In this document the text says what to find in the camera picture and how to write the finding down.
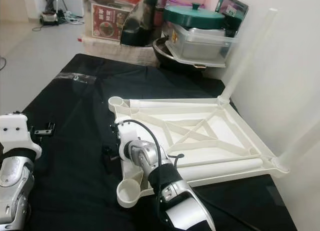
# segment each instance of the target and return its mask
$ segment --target black table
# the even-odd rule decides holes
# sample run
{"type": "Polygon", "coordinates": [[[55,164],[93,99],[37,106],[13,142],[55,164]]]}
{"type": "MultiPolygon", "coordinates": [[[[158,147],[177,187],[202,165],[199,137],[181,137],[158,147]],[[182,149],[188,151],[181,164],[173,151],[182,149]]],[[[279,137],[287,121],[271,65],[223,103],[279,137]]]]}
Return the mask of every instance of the black table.
{"type": "MultiPolygon", "coordinates": [[[[223,83],[84,54],[77,54],[61,72],[89,75],[95,82],[56,78],[23,111],[36,127],[56,123],[54,136],[43,139],[42,156],[35,164],[35,186],[29,196],[32,212],[25,229],[164,230],[152,208],[153,196],[141,198],[132,209],[117,203],[120,160],[109,163],[111,172],[107,172],[101,154],[106,146],[117,152],[116,137],[109,128],[114,115],[108,110],[108,98],[211,98],[222,92],[223,83]]],[[[269,175],[196,189],[262,231],[296,230],[269,175]]],[[[205,205],[217,231],[249,230],[205,205]]]]}

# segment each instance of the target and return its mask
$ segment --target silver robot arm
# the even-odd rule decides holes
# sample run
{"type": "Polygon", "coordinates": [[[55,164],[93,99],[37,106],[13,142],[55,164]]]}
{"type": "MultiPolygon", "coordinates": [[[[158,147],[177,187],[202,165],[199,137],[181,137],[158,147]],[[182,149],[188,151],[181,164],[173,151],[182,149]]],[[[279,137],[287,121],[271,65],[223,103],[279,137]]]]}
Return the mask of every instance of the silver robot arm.
{"type": "Polygon", "coordinates": [[[0,231],[24,229],[34,162],[42,154],[31,139],[27,120],[23,114],[0,115],[0,231]]]}
{"type": "Polygon", "coordinates": [[[123,150],[126,158],[142,167],[143,175],[150,182],[154,192],[161,193],[162,204],[166,209],[165,220],[175,228],[187,230],[206,221],[210,230],[215,231],[214,221],[189,184],[181,178],[166,153],[161,148],[161,166],[158,165],[158,151],[154,143],[133,140],[123,150]]]}

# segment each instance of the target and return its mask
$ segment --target clear plastic storage box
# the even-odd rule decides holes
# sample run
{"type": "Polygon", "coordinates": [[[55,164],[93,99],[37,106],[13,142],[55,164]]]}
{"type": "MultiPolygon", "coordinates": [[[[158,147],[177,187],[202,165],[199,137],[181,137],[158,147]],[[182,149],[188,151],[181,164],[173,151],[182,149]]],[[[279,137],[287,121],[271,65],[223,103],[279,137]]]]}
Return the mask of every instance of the clear plastic storage box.
{"type": "Polygon", "coordinates": [[[208,67],[226,66],[225,61],[236,38],[226,37],[223,29],[186,29],[167,24],[169,40],[165,43],[180,63],[208,67]]]}

